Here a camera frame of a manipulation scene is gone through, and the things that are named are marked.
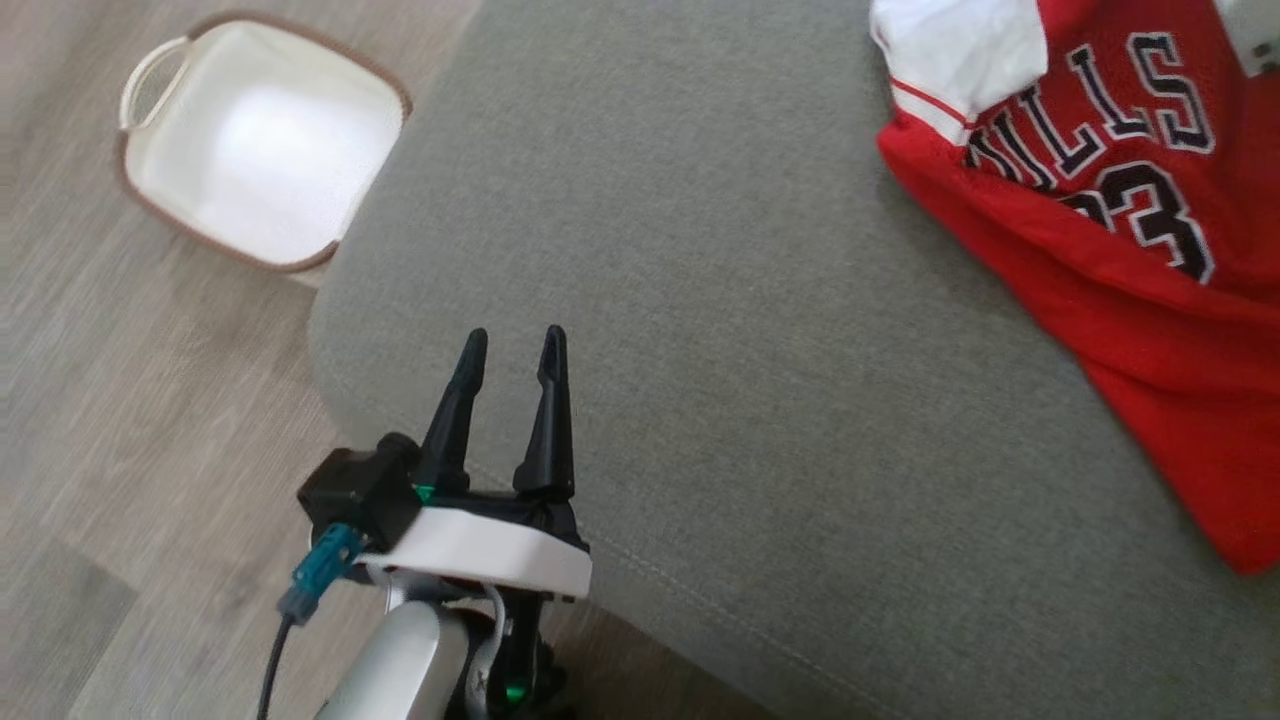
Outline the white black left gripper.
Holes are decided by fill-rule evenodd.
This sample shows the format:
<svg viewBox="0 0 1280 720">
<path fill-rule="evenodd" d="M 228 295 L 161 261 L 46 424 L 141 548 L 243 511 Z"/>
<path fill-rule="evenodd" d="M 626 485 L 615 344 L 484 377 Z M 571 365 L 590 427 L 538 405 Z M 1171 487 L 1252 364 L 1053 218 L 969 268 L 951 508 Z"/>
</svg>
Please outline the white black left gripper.
<svg viewBox="0 0 1280 720">
<path fill-rule="evenodd" d="M 465 469 L 488 333 L 468 333 L 421 446 L 420 496 L 470 489 Z M 513 488 L 575 495 L 567 336 L 549 325 L 541 395 Z M 435 498 L 384 553 L 358 560 L 387 611 L 358 653 L 361 719 L 573 719 L 566 670 L 541 635 L 556 601 L 588 596 L 589 547 L 566 502 L 508 495 Z"/>
</svg>

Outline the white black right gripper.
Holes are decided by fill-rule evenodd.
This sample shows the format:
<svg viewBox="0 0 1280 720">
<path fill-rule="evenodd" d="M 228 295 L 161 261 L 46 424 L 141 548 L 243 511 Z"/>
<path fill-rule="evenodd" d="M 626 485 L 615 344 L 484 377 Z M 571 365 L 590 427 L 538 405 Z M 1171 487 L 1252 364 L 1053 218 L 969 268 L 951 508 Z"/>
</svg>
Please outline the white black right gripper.
<svg viewBox="0 0 1280 720">
<path fill-rule="evenodd" d="M 1222 0 L 1213 4 L 1245 76 L 1253 78 L 1277 73 L 1279 1 Z"/>
</svg>

